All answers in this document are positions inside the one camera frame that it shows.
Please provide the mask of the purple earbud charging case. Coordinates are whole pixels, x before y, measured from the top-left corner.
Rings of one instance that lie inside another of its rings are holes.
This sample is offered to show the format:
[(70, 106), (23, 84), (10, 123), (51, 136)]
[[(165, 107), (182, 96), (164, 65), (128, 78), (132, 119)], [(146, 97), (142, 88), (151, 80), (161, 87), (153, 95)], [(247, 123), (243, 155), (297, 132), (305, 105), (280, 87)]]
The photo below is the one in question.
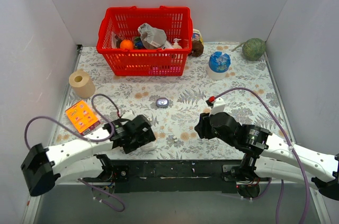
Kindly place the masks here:
[(166, 108), (169, 106), (169, 100), (167, 98), (158, 98), (156, 100), (156, 106), (160, 108)]

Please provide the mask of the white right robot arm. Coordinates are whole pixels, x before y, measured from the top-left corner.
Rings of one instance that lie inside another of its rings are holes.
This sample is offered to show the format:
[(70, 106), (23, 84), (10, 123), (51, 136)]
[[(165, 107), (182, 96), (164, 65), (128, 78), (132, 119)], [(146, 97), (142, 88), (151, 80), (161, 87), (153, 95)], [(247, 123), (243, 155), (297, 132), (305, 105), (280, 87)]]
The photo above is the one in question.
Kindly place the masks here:
[(195, 131), (201, 139), (218, 138), (244, 153), (239, 166), (226, 171), (230, 181), (277, 178), (308, 181), (321, 195), (338, 200), (338, 156), (319, 153), (285, 140), (267, 129), (240, 124), (225, 112), (200, 114)]

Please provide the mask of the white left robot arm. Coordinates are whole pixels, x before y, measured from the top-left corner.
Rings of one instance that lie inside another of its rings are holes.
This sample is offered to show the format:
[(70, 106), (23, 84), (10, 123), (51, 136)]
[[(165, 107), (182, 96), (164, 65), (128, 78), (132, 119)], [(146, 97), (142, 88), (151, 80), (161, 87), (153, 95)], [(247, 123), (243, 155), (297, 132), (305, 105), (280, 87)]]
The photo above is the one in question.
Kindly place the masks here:
[(107, 182), (115, 179), (119, 172), (99, 153), (121, 147), (128, 154), (155, 140), (149, 120), (144, 115), (134, 116), (128, 112), (124, 118), (109, 122), (84, 137), (55, 146), (31, 147), (21, 171), (30, 196), (43, 195), (59, 183), (79, 178)]

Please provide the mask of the floral table mat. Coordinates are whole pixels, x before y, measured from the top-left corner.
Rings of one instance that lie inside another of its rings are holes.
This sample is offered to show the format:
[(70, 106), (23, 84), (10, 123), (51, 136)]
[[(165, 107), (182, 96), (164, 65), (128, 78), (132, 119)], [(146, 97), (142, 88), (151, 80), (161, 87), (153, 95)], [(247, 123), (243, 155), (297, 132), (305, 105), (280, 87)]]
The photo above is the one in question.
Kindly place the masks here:
[[(99, 97), (95, 106), (107, 118), (132, 110), (145, 115), (156, 137), (156, 149), (138, 149), (125, 154), (121, 148), (108, 151), (111, 159), (241, 159), (243, 154), (219, 139), (200, 139), (194, 127), (199, 115), (207, 113), (206, 99), (221, 94), (225, 111), (236, 121), (255, 124), (283, 137), (289, 133), (280, 100), (265, 58), (248, 61), (234, 44), (207, 43), (200, 57), (189, 57), (179, 77), (116, 76), (94, 47), (82, 49), (76, 68), (87, 72)], [(231, 58), (222, 80), (207, 75), (210, 56), (221, 51)], [(169, 106), (156, 106), (167, 98)], [(170, 143), (176, 136), (178, 142)]]

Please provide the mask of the orange snack box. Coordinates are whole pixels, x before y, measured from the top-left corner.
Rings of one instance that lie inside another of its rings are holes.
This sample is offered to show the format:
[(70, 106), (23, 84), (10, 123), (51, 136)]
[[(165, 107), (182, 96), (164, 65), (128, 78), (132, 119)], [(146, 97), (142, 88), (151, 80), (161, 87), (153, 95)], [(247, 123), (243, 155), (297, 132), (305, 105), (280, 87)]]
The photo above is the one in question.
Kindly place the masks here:
[(65, 113), (81, 136), (90, 133), (100, 125), (100, 121), (96, 114), (83, 100), (69, 107)]

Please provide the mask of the blue lidded white jar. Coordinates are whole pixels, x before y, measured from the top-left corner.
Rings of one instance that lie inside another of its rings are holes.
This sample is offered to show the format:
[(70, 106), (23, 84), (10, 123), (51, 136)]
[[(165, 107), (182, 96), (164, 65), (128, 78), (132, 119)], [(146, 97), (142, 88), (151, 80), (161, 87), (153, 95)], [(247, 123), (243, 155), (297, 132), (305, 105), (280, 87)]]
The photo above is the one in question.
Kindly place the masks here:
[(221, 51), (214, 52), (207, 65), (207, 75), (212, 80), (222, 80), (231, 65), (231, 58), (227, 53)]

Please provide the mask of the beige paper roll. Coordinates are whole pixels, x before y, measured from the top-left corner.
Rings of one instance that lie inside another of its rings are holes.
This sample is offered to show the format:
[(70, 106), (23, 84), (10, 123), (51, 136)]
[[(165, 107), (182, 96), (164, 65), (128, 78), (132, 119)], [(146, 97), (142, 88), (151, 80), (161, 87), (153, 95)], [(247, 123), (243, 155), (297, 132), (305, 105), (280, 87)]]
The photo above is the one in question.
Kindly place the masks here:
[(95, 85), (90, 75), (82, 69), (69, 76), (69, 84), (75, 94), (81, 98), (90, 98), (95, 94)]

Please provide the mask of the brown jar with label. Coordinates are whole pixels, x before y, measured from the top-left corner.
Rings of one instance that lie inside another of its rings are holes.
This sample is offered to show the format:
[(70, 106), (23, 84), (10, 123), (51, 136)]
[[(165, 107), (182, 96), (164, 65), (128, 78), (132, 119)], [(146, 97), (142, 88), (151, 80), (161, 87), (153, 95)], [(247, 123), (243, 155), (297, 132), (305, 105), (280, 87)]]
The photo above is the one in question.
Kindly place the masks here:
[(192, 34), (192, 50), (189, 53), (191, 57), (199, 57), (203, 54), (204, 45), (203, 45), (203, 38), (202, 34), (199, 30), (193, 29)]

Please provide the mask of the green melon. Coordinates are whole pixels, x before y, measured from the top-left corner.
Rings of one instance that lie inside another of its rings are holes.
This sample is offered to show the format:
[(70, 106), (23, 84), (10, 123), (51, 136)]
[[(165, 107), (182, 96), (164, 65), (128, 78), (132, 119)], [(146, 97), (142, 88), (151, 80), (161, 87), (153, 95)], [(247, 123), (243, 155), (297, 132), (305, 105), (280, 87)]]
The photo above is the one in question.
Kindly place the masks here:
[(258, 61), (266, 51), (266, 42), (259, 38), (251, 38), (240, 43), (231, 51), (234, 52), (240, 47), (244, 58), (250, 61)]

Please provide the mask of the white pump bottle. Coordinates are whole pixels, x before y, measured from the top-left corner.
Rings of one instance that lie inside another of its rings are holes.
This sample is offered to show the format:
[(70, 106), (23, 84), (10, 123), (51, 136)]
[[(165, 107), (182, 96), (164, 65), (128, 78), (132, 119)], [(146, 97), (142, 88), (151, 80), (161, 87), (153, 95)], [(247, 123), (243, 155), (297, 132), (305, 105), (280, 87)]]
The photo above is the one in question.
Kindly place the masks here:
[(179, 44), (179, 42), (181, 41), (181, 39), (175, 38), (173, 41), (174, 41), (174, 42), (173, 42), (173, 44), (172, 44), (172, 47), (173, 47), (174, 49), (182, 49), (181, 45)]

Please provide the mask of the orange fruit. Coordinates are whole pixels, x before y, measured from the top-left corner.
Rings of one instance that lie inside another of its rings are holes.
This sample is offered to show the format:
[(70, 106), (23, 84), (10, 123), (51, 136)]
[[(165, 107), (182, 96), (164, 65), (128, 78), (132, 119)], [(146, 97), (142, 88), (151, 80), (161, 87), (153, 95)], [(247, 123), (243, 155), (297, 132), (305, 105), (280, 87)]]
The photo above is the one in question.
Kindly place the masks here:
[(134, 48), (134, 44), (133, 44), (133, 42), (131, 40), (125, 39), (125, 40), (121, 41), (120, 48), (121, 49), (132, 50)]

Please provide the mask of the grey crumpled bag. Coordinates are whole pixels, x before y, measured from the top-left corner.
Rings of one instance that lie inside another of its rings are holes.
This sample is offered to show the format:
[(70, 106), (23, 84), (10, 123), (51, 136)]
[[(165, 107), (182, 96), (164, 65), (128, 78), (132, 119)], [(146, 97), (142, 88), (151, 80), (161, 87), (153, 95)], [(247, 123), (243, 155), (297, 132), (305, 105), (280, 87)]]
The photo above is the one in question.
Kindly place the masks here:
[(148, 23), (144, 23), (138, 27), (140, 39), (146, 49), (162, 48), (167, 41), (164, 30), (154, 28)]

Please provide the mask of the red plastic shopping basket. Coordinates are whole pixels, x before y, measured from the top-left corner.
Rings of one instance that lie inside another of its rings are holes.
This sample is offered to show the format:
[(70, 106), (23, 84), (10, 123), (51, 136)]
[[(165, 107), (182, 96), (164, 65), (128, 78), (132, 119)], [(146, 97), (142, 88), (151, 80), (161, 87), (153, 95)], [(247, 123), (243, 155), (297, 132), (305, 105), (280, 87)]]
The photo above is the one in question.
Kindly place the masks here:
[[(132, 40), (143, 23), (164, 30), (168, 41), (180, 40), (179, 49), (118, 49), (114, 36)], [(183, 6), (159, 8), (111, 7), (106, 10), (96, 45), (117, 76), (181, 76), (192, 50), (191, 12)]]

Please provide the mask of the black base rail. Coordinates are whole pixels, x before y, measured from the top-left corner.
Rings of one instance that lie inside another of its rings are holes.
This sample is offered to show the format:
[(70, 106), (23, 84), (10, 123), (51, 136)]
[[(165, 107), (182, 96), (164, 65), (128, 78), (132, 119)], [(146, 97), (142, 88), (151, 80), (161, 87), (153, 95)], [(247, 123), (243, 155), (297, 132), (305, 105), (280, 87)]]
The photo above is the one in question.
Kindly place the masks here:
[(111, 160), (99, 155), (99, 174), (87, 182), (113, 183), (116, 193), (237, 193), (238, 182), (257, 176), (241, 160)]

